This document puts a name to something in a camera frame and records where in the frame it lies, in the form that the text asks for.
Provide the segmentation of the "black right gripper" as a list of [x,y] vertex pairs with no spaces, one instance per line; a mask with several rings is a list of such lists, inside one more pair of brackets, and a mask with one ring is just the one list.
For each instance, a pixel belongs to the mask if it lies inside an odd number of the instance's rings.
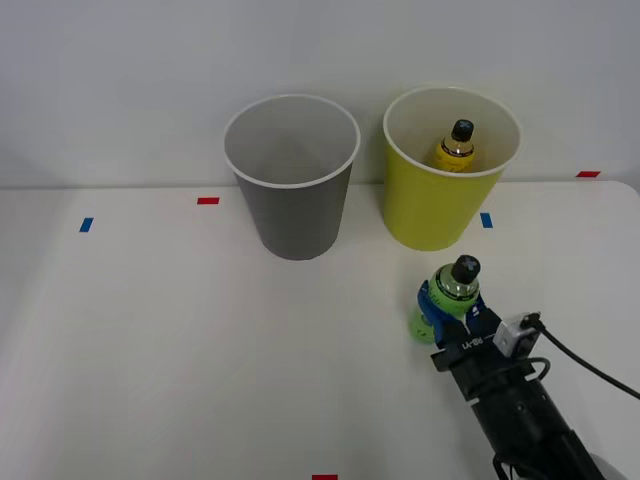
[[465,314],[465,325],[436,306],[429,297],[429,282],[417,294],[423,323],[432,330],[432,355],[436,369],[453,375],[465,400],[480,400],[500,392],[541,402],[548,400],[541,380],[550,361],[533,357],[539,338],[533,328],[499,327],[501,318],[481,294]]

